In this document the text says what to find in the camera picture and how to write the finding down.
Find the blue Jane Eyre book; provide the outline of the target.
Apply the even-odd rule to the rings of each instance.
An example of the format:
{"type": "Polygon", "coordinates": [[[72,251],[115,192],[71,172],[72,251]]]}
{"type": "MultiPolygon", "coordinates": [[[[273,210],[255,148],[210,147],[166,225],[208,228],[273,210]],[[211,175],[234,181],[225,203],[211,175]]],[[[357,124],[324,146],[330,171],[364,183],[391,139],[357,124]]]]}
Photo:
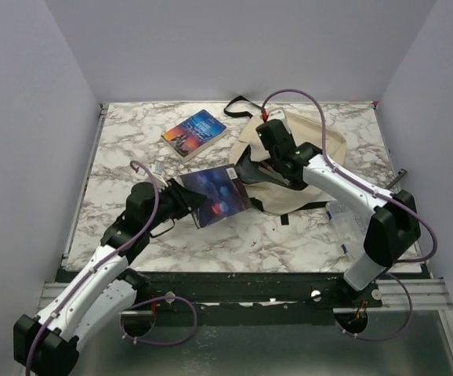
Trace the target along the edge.
{"type": "Polygon", "coordinates": [[[210,147],[227,133],[227,127],[207,110],[200,110],[185,121],[161,134],[162,139],[187,162],[210,147]]]}

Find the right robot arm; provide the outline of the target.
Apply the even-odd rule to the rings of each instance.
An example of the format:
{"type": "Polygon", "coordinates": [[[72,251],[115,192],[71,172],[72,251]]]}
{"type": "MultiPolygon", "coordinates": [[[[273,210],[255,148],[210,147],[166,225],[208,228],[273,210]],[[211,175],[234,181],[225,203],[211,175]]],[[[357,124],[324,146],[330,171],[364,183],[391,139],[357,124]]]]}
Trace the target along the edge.
{"type": "Polygon", "coordinates": [[[347,307],[364,298],[364,289],[419,239],[420,225],[415,200],[406,190],[393,193],[372,185],[326,158],[312,143],[297,145],[281,120],[269,120],[256,128],[275,172],[290,187],[314,186],[341,201],[362,220],[368,221],[364,254],[343,274],[336,288],[338,301],[347,307]]]}

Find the cream canvas backpack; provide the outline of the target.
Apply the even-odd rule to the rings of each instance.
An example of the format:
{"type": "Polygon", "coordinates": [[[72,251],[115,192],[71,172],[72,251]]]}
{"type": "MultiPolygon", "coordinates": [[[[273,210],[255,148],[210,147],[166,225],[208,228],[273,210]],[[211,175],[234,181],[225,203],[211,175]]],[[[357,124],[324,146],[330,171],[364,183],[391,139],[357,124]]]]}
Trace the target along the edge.
{"type": "Polygon", "coordinates": [[[321,153],[319,123],[280,107],[269,111],[268,125],[249,111],[224,107],[223,113],[248,119],[230,149],[229,162],[254,208],[280,216],[287,226],[289,213],[326,205],[317,199],[322,190],[303,182],[303,159],[321,153]]]}

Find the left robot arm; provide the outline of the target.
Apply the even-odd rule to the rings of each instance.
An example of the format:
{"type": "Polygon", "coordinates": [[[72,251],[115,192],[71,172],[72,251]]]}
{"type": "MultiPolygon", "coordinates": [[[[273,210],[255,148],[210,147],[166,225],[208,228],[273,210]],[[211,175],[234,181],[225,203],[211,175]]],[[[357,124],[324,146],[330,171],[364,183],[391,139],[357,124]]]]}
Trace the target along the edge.
{"type": "Polygon", "coordinates": [[[129,265],[149,244],[151,230],[189,215],[206,200],[173,179],[163,188],[136,184],[84,268],[45,308],[14,324],[15,361],[28,374],[71,373],[94,334],[122,310],[149,302],[147,279],[129,265]]]}

